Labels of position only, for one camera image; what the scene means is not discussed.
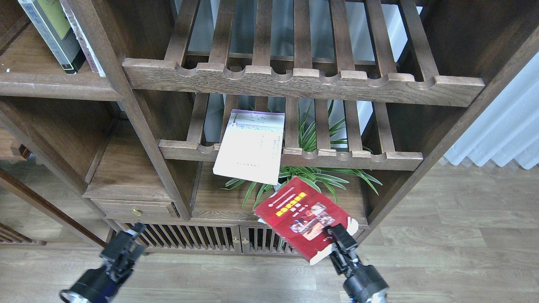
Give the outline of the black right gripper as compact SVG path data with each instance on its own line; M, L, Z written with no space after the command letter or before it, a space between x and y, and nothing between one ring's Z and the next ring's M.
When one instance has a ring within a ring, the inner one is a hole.
M352 303L387 303L388 284L372 265L363 265L356 254L358 243L344 226L326 226L326 236L333 239L329 255L338 275L347 278L343 289Z

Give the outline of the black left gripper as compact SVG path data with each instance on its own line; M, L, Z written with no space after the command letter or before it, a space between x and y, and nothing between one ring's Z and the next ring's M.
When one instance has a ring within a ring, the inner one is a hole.
M88 270L71 288L61 290L60 299L65 303L110 303L144 253L144 246L136 239L145 230L146 225L137 222L131 229L119 232L100 253L104 260L101 267Z

